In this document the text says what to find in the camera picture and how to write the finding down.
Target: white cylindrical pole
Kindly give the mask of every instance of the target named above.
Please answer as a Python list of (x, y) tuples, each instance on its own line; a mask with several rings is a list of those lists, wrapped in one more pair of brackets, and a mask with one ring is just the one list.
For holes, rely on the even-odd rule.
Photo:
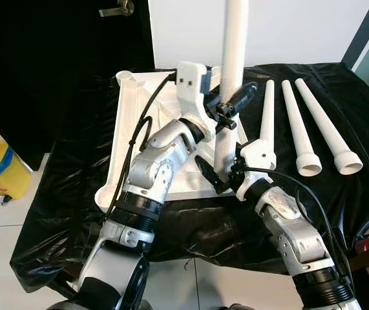
[(339, 173), (347, 175), (360, 171), (363, 167), (361, 159), (350, 150), (303, 79), (297, 79), (295, 84), (334, 156)]
[(293, 95), (290, 82), (286, 79), (282, 82), (283, 96), (285, 98), (286, 110), (292, 130), (293, 140), (296, 148), (296, 167), (302, 176), (315, 176), (322, 170), (319, 157), (313, 152), (311, 141), (306, 132), (305, 124), (299, 112), (299, 107)]
[(266, 82), (266, 90), (264, 93), (264, 104), (262, 114), (262, 124), (260, 126), (260, 138), (269, 143), (269, 147), (273, 150), (275, 135), (275, 82), (270, 79)]
[[(249, 0), (227, 0), (222, 56), (220, 95), (228, 102), (242, 86), (246, 39), (248, 36)], [(233, 118), (238, 121), (238, 114)], [(237, 130), (224, 128), (216, 135), (215, 171), (227, 181), (235, 159)]]

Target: black tablecloth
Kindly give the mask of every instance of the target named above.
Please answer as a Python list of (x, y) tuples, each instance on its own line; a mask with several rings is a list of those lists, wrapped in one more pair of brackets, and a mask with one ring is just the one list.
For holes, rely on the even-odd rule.
[[(312, 178), (296, 170), (296, 153), (281, 82), (303, 78), (364, 168), (340, 175), (314, 120), (294, 88), (322, 172)], [(369, 238), (369, 87), (340, 63), (261, 65), (246, 68), (244, 82), (256, 81), (258, 94), (240, 118), (250, 140), (258, 138), (264, 87), (275, 80), (277, 170), (299, 179), (319, 197), (345, 249)], [(118, 86), (90, 78), (79, 87), (60, 139), (54, 145), (10, 264), (26, 291), (48, 285), (65, 294), (65, 280), (77, 276), (100, 231), (102, 212), (95, 192), (105, 183)], [(294, 186), (273, 178), (293, 194)], [(302, 201), (318, 228), (321, 218), (310, 197)], [(165, 204), (149, 254), (152, 261), (201, 257), (217, 265), (284, 273), (270, 234), (253, 206), (235, 197), (169, 201)]]

